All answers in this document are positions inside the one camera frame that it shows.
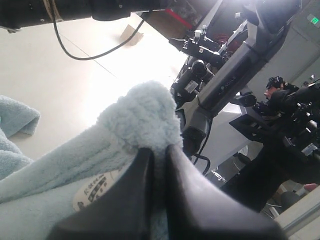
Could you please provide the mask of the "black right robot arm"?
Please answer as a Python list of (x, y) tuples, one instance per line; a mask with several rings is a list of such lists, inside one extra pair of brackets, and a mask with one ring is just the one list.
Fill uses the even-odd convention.
[(170, 3), (169, 0), (2, 0), (0, 27), (14, 33), (53, 20), (115, 21), (131, 13), (163, 11)]

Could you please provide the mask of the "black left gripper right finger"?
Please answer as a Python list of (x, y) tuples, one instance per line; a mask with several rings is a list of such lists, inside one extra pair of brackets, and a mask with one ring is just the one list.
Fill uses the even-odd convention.
[(170, 240), (287, 239), (275, 221), (214, 186), (177, 145), (165, 151), (165, 208)]

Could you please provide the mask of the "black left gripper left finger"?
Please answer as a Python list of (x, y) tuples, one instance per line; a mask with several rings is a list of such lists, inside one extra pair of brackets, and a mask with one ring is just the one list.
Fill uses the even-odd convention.
[(149, 240), (154, 154), (141, 148), (132, 164), (98, 200), (61, 220), (50, 240)]

